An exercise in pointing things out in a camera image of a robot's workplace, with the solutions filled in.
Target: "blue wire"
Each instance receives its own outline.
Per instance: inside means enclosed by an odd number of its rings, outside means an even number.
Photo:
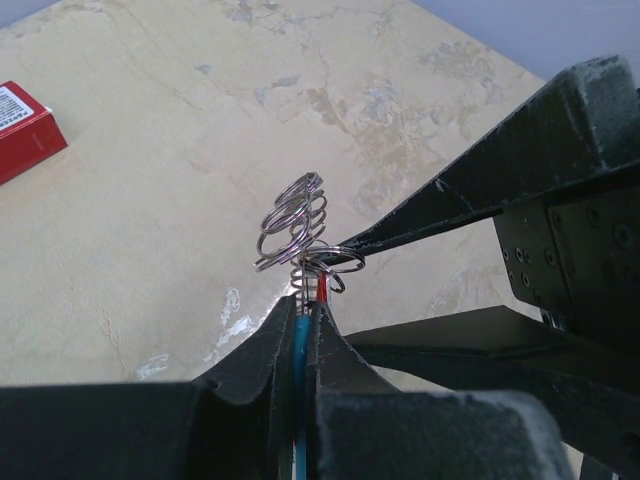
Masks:
[[[307,434],[306,424],[306,370],[307,349],[311,317],[301,315],[296,319],[296,332],[293,339],[293,434],[296,455],[296,480],[307,478]]]

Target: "red wire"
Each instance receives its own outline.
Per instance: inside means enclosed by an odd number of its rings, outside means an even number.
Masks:
[[[318,302],[327,303],[327,274],[321,273],[318,278],[318,293],[316,295]]]

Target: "metal spring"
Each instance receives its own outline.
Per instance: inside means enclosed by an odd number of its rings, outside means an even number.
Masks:
[[[333,280],[331,290],[336,293],[345,291],[341,274],[362,270],[365,259],[355,251],[330,246],[318,237],[324,232],[327,218],[327,199],[320,188],[322,178],[315,172],[307,173],[289,185],[274,202],[274,208],[260,224],[260,236],[256,250],[260,259],[253,265],[261,272],[276,263],[290,262],[291,286],[296,292],[299,313],[306,313],[309,302],[314,300],[322,273]],[[289,229],[290,241],[271,252],[264,251],[264,242],[269,235],[275,235]],[[332,268],[319,259],[319,256],[340,257],[341,261],[355,261],[351,267]]]

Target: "red cardboard box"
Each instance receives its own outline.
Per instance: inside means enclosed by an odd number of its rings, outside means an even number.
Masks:
[[[0,185],[66,146],[50,110],[14,82],[0,85]]]

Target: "beige marble table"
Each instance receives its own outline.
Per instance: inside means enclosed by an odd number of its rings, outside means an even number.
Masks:
[[[192,378],[287,292],[252,262],[290,181],[325,178],[341,241],[541,85],[405,0],[63,0],[0,30],[0,74],[70,144],[0,187],[2,384]],[[345,333],[524,308],[488,222],[346,282]]]

